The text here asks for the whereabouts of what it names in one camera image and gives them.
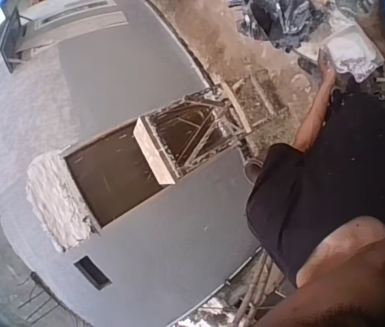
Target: person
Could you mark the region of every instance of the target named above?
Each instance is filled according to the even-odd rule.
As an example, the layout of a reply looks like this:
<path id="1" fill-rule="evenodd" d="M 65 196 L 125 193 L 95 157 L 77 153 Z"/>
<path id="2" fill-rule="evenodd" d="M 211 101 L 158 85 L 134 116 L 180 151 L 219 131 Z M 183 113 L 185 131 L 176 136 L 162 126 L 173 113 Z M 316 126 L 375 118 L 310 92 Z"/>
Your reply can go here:
<path id="1" fill-rule="evenodd" d="M 385 13 L 358 19 L 385 58 Z M 328 105 L 322 85 L 292 145 L 274 144 L 247 203 L 251 231 L 295 292 L 257 327 L 385 326 L 385 99 L 360 92 Z"/>

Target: dirt ground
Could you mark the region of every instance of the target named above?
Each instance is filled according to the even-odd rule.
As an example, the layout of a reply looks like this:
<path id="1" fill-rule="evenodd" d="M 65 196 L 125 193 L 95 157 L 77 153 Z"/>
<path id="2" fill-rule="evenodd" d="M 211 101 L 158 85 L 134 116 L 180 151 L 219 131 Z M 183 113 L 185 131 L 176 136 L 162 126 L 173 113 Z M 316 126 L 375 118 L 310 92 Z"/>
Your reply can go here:
<path id="1" fill-rule="evenodd" d="M 278 110 L 287 110 L 288 114 L 278 115 L 248 137 L 255 155 L 272 143 L 293 140 L 317 89 L 311 76 L 299 68 L 295 54 L 286 54 L 268 42 L 241 35 L 236 30 L 236 21 L 241 13 L 229 9 L 226 0 L 151 1 L 176 29 L 214 82 L 219 82 L 220 78 L 232 82 L 244 78 L 248 65 L 253 71 L 265 69 L 261 84 L 267 85 L 265 91 L 269 97 L 278 98 L 281 106 Z"/>

